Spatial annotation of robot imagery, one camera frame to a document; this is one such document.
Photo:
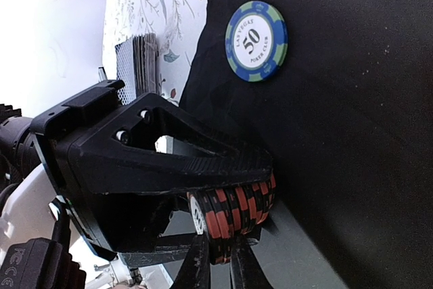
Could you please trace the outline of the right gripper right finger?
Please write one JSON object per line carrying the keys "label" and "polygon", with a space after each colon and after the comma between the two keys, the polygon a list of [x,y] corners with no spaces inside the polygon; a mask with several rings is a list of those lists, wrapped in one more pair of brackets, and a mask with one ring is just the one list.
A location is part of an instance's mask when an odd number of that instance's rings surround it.
{"label": "right gripper right finger", "polygon": [[271,285],[261,269],[247,239],[238,236],[231,250],[231,288],[271,289]]}

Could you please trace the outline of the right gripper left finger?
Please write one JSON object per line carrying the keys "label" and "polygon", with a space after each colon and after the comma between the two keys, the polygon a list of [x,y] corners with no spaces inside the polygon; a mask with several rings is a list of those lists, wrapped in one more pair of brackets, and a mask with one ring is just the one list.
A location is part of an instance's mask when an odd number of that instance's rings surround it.
{"label": "right gripper left finger", "polygon": [[172,289],[209,289],[210,255],[206,235],[195,235]]}

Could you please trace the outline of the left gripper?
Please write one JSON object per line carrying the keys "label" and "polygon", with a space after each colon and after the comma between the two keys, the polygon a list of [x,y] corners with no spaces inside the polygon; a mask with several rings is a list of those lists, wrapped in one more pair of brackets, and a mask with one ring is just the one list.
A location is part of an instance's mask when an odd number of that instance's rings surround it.
{"label": "left gripper", "polygon": [[[36,151],[73,225],[91,252],[128,267],[180,261],[189,234],[165,236],[180,194],[266,181],[272,157],[264,149],[201,123],[156,94],[119,106],[122,80],[99,82],[30,123]],[[108,248],[91,194],[115,194],[114,241]]]}

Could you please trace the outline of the red black chip stack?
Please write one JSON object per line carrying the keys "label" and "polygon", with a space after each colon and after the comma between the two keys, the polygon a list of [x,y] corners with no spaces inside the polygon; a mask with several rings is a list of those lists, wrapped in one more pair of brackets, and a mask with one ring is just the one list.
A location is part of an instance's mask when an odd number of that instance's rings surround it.
{"label": "red black chip stack", "polygon": [[275,193],[276,180],[271,175],[259,183],[187,194],[196,233],[208,238],[211,264],[231,260],[234,238],[250,233],[267,219]]}

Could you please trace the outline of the blue fifty poker chip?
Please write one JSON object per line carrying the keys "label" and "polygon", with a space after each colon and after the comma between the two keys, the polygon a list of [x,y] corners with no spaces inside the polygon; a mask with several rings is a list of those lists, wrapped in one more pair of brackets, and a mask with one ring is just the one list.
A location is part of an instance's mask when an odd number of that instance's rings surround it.
{"label": "blue fifty poker chip", "polygon": [[249,83],[271,78],[288,51],[288,29],[277,8],[264,1],[242,4],[225,33],[225,53],[232,71]]}

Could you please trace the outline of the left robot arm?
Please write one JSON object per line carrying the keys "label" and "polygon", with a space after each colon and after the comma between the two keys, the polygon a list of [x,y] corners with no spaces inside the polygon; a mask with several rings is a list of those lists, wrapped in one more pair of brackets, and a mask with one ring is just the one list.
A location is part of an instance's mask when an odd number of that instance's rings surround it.
{"label": "left robot arm", "polygon": [[164,232],[182,210],[212,263],[227,263],[233,239],[269,215],[271,155],[154,93],[123,105],[123,85],[98,83],[36,118],[2,105],[1,166],[17,182],[42,165],[99,257],[132,268],[181,260],[192,235]]}

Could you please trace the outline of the blue card deck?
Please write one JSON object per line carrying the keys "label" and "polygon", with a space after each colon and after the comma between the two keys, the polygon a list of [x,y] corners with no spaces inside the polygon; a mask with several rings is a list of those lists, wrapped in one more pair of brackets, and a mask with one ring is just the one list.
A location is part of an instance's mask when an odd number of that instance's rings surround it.
{"label": "blue card deck", "polygon": [[155,33],[133,35],[115,46],[116,78],[124,82],[118,91],[122,105],[144,93],[161,94],[161,77],[157,69],[159,48]]}

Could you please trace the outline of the black poker mat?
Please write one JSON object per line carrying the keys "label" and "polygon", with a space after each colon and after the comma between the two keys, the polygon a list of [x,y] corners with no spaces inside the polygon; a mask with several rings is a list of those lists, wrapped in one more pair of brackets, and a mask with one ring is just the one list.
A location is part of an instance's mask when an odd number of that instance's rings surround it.
{"label": "black poker mat", "polygon": [[432,287],[432,0],[261,0],[288,26],[247,83],[208,0],[180,105],[268,149],[277,201],[254,252],[275,288]]}

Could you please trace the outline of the floral tablecloth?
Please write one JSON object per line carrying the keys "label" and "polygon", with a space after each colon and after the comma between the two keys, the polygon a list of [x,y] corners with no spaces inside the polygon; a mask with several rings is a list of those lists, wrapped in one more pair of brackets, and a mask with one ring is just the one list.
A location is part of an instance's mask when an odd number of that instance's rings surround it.
{"label": "floral tablecloth", "polygon": [[[206,23],[207,0],[106,0],[103,66],[109,79],[121,79],[128,104],[141,91],[154,91],[178,104]],[[156,84],[138,82],[132,45],[149,34],[155,42]]]}

